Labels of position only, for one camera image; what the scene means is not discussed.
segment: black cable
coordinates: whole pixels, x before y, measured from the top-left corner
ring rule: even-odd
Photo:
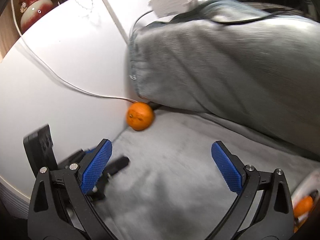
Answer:
[[[212,20],[210,18],[207,18],[207,19],[214,22],[214,23],[218,23],[218,24],[222,24],[222,25],[241,25],[241,24],[253,23],[253,22],[273,18],[274,16],[277,16],[281,13],[285,13],[285,12],[292,11],[292,10],[293,9],[284,10],[284,11],[276,11],[276,12],[270,13],[268,15],[259,17],[259,18],[254,18],[254,19],[249,19],[249,20],[241,20],[241,21],[219,22],[219,21]]]

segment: black mount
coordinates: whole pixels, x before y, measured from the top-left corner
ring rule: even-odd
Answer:
[[[32,240],[117,239],[82,193],[77,180],[79,168],[80,165],[75,170],[50,171],[47,168],[44,173],[39,171],[28,215],[28,235]],[[63,201],[65,194],[85,231],[72,225]]]
[[[206,240],[290,239],[293,235],[294,219],[290,192],[283,171],[257,171],[252,165],[244,165],[221,141],[217,143],[242,178],[245,174],[245,179],[242,179],[241,194]],[[263,190],[263,194],[252,223],[248,228],[238,232],[259,190]]]

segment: wooden shelf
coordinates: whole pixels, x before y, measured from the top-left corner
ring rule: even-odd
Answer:
[[[54,6],[58,6],[58,0],[51,0]],[[13,0],[14,11],[18,26],[20,27],[20,20],[22,14],[20,13],[20,6],[18,0]],[[9,1],[3,13],[0,16],[0,62],[12,46],[19,39],[19,34],[14,25],[12,18],[11,2]]]

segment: textured blue pad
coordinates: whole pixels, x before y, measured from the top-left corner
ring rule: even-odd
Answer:
[[[84,194],[87,194],[96,185],[111,155],[112,143],[106,141],[82,175],[80,187]]]
[[[211,155],[229,189],[239,195],[242,191],[241,176],[217,142],[212,144]]]

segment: gray fabric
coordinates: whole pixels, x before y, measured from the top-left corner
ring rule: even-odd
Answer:
[[[277,16],[222,26],[202,16],[231,21],[266,13],[233,0],[211,2],[184,18],[134,32],[130,71],[138,95],[213,113],[318,158],[320,24]]]
[[[125,240],[202,240],[236,197],[211,158],[222,140],[245,164],[284,170],[292,190],[320,163],[251,141],[197,115],[156,111],[145,131],[127,128],[113,143],[111,160],[127,155],[128,168],[111,179],[96,208]],[[247,226],[254,210],[243,227]]]
[[[216,116],[215,114],[197,113],[197,115],[199,115],[202,118],[205,118],[209,121],[215,122],[215,123],[227,128],[233,132],[241,134],[244,137],[247,137],[248,139],[250,139],[252,141],[270,146],[274,149],[284,151],[284,152],[287,152],[290,154],[300,155],[300,156],[308,158],[308,159],[320,161],[319,155],[315,155],[308,150],[301,149],[300,147],[297,147],[294,144],[285,142],[281,139],[270,138],[270,137],[268,137],[262,133],[259,133],[251,128],[248,128],[243,125],[239,125],[235,122],[220,118],[220,117]]]
[[[17,218],[28,218],[29,203],[19,198],[1,183],[0,199],[10,215]]]

